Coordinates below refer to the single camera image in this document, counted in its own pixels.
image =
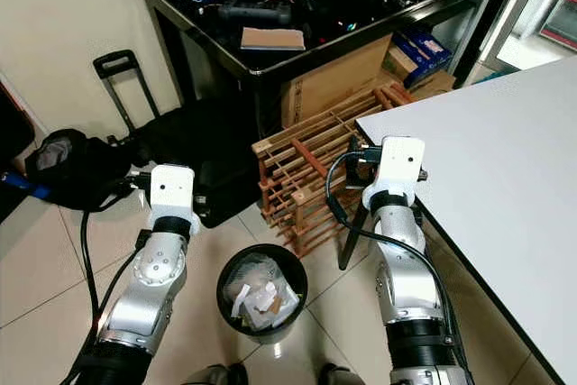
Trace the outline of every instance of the plastic bag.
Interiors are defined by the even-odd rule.
[[[233,303],[231,316],[240,316],[252,331],[281,325],[298,305],[298,296],[279,265],[270,257],[253,253],[231,272],[223,287]]]

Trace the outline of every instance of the trash can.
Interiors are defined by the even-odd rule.
[[[243,326],[241,318],[231,317],[233,302],[225,298],[223,291],[228,277],[241,266],[243,259],[249,254],[256,252],[273,259],[279,265],[287,283],[292,287],[293,291],[300,296],[295,311],[293,311],[281,325],[276,328],[269,327],[260,331],[252,331],[249,326]],[[261,243],[241,250],[236,253],[228,263],[226,263],[216,284],[216,303],[218,304],[218,309],[226,323],[236,331],[247,335],[251,340],[258,344],[275,344],[289,334],[290,328],[305,307],[305,303],[307,302],[307,293],[307,274],[305,273],[305,268],[303,268],[298,257],[286,248],[271,243]]]

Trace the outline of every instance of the wall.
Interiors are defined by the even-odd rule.
[[[0,71],[50,131],[126,135],[91,64],[125,48],[136,53],[160,111],[178,106],[143,0],[0,0]],[[138,81],[118,77],[134,122],[150,120]]]

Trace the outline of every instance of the white table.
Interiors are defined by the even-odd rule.
[[[422,205],[554,379],[574,383],[577,56],[357,123],[374,143],[425,141]]]

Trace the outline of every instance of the wooden rack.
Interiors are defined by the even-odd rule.
[[[259,159],[262,216],[298,257],[344,230],[325,204],[324,188],[328,169],[346,152],[350,138],[364,142],[355,119],[411,102],[402,91],[407,92],[388,86],[351,96],[252,146]],[[332,189],[348,214],[354,215],[361,191],[345,189],[344,182],[341,167],[333,176]]]

